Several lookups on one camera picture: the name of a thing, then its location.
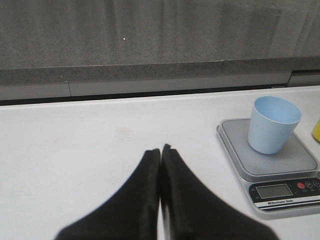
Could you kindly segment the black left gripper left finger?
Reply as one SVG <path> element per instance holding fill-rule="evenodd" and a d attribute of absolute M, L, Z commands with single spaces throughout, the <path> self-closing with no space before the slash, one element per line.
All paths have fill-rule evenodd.
<path fill-rule="evenodd" d="M 63 228 L 56 239 L 157 239 L 159 170 L 160 150 L 145 151 L 136 169 L 110 199 Z"/>

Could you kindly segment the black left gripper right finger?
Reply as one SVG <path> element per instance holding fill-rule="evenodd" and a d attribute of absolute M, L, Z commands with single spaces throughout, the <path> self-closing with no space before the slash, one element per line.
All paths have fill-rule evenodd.
<path fill-rule="evenodd" d="M 166 239 L 278 239 L 271 228 L 246 216 L 211 192 L 169 144 L 162 150 L 160 173 Z"/>

